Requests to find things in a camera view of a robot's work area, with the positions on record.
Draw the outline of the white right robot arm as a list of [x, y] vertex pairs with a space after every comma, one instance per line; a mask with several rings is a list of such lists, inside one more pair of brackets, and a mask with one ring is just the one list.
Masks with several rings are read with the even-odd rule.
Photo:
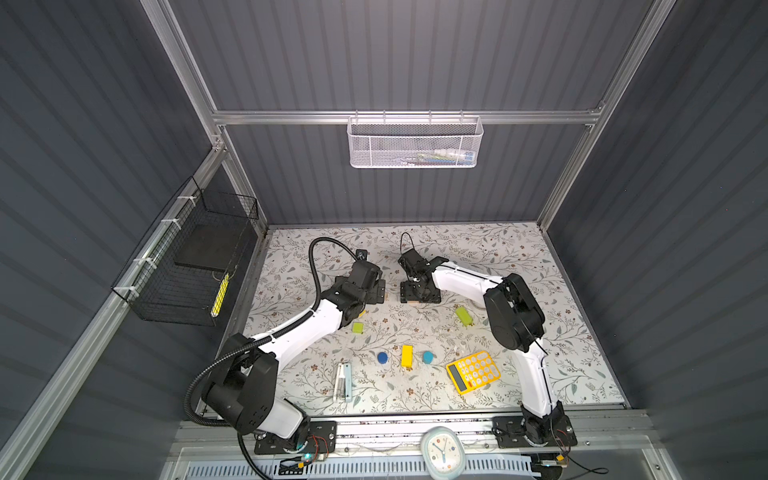
[[551, 386], [541, 342], [545, 315], [520, 275], [484, 274], [444, 257], [427, 260], [413, 248], [400, 255], [398, 264], [407, 277], [402, 283], [407, 301], [435, 303], [440, 293], [448, 291], [482, 302], [493, 337], [513, 352], [525, 414], [552, 421], [564, 414]]

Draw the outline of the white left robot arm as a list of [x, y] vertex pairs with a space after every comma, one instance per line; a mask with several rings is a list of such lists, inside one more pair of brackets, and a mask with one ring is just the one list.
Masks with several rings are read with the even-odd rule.
[[238, 434], [272, 434], [297, 449], [309, 417], [276, 396], [280, 373], [315, 342], [356, 320], [369, 303], [381, 303], [385, 281], [374, 263], [357, 259], [313, 304], [271, 331], [227, 340], [223, 356], [201, 376], [202, 400]]

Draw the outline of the long green block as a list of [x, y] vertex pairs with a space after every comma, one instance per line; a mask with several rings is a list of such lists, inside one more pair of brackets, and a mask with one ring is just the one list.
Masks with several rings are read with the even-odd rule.
[[455, 308], [455, 314], [457, 318], [459, 319], [460, 323], [464, 327], [469, 327], [474, 324], [473, 317], [469, 313], [469, 311], [464, 306], [458, 306]]

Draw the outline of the long yellow block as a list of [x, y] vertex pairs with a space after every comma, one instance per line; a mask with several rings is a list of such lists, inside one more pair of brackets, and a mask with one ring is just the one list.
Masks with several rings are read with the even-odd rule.
[[401, 350], [401, 366], [409, 369], [413, 366], [413, 347], [404, 345]]

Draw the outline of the yellow calculator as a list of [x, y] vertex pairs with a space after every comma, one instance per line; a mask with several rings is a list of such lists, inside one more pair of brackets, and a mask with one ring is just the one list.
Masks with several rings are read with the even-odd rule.
[[487, 351], [452, 361], [445, 369], [459, 395], [482, 389], [501, 378], [499, 368]]

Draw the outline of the white stapler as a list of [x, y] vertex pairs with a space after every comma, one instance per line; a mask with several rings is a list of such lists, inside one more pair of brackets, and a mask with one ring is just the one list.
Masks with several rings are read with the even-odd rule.
[[349, 362], [341, 362], [337, 365], [333, 401], [344, 403], [353, 401], [352, 368]]

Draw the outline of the yellow green marker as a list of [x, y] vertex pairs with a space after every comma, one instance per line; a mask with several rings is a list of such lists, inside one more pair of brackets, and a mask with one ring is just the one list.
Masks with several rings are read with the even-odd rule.
[[217, 318], [220, 315], [224, 301], [226, 299], [229, 283], [230, 283], [230, 274], [225, 273], [223, 278], [219, 282], [219, 287], [210, 309], [210, 316], [212, 318]]

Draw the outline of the white analog clock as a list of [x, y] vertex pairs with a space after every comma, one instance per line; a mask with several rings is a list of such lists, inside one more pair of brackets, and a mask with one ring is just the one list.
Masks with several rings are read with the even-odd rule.
[[466, 469], [464, 447], [458, 435], [447, 427], [428, 430], [421, 439], [420, 450], [432, 479], [457, 479]]

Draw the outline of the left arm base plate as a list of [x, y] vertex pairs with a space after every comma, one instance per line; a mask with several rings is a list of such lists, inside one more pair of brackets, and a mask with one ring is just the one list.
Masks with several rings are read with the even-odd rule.
[[278, 454], [328, 454], [336, 450], [338, 423], [335, 421], [311, 420], [299, 443], [292, 443], [272, 433], [255, 436], [253, 453], [256, 455]]

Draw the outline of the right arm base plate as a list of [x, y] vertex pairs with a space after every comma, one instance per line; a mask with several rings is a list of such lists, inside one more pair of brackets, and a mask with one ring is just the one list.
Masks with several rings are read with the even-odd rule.
[[550, 415], [544, 419], [523, 415], [495, 416], [491, 422], [491, 433], [500, 448], [569, 449], [578, 444], [576, 432], [567, 415]]

